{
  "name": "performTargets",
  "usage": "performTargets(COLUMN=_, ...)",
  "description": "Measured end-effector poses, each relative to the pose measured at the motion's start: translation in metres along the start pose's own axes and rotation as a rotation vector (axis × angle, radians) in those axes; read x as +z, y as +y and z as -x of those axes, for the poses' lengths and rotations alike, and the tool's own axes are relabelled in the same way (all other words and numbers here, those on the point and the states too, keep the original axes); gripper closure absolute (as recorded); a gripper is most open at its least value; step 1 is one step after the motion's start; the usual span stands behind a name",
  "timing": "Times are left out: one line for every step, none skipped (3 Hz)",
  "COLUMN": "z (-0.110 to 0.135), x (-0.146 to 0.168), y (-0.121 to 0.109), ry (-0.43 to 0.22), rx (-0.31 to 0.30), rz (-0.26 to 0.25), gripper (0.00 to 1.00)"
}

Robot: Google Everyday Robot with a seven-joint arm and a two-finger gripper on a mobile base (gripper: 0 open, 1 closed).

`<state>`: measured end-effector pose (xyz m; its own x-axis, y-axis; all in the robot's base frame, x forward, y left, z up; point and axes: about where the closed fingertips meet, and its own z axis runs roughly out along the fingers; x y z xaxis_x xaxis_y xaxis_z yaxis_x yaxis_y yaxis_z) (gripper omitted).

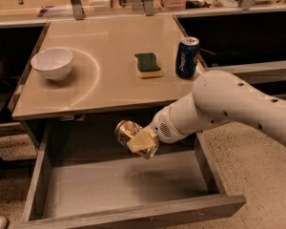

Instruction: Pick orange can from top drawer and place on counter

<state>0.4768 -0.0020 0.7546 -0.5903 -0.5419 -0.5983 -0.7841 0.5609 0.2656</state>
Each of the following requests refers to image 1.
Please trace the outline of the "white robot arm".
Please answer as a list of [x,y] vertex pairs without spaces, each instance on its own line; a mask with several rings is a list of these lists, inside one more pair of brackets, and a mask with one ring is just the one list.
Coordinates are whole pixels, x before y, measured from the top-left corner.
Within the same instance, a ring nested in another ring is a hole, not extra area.
[[286,146],[286,100],[264,94],[231,73],[209,71],[194,81],[189,94],[159,111],[127,147],[151,157],[160,142],[175,143],[229,121],[251,126]]

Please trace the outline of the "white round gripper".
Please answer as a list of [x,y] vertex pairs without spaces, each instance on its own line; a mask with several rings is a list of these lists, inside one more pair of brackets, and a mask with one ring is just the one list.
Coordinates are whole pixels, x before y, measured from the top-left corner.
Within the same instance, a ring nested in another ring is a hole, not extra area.
[[187,94],[160,110],[153,117],[151,128],[140,130],[127,142],[127,146],[132,153],[151,151],[158,147],[159,140],[169,144],[175,143],[188,135],[226,123],[226,119],[202,112],[195,106],[193,96]]

